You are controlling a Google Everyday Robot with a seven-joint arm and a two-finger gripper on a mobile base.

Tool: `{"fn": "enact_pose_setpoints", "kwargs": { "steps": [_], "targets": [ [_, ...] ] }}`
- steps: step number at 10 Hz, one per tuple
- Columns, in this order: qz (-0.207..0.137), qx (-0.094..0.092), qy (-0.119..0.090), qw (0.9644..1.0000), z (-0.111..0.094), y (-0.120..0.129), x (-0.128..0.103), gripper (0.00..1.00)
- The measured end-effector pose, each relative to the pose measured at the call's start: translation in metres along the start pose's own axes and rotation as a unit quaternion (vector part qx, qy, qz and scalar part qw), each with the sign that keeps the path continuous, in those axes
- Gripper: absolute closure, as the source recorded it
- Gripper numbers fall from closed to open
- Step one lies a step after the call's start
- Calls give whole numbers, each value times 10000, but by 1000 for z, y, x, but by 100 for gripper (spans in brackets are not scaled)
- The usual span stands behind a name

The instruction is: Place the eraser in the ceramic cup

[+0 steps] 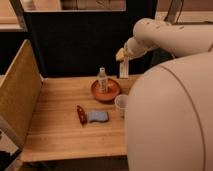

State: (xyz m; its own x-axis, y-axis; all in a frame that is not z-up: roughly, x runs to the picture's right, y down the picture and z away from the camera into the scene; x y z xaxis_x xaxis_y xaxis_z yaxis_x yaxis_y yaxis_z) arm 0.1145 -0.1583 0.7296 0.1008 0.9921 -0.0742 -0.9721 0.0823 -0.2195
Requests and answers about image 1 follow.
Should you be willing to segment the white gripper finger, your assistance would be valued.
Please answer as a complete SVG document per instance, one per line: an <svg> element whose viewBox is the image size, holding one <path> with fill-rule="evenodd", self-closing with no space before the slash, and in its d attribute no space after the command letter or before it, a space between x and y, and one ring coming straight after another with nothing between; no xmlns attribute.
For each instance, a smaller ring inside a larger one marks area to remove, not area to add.
<svg viewBox="0 0 213 171"><path fill-rule="evenodd" d="M120 61L119 65L119 77L122 79L127 79L129 76L129 60L127 57L124 57Z"/></svg>

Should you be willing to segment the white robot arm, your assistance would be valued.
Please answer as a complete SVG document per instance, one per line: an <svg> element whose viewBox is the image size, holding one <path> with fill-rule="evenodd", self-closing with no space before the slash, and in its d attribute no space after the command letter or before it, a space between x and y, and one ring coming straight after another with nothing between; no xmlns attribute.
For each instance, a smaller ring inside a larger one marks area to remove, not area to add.
<svg viewBox="0 0 213 171"><path fill-rule="evenodd" d="M174 55L133 84L125 110L129 171L213 171L213 24L143 18L116 58Z"/></svg>

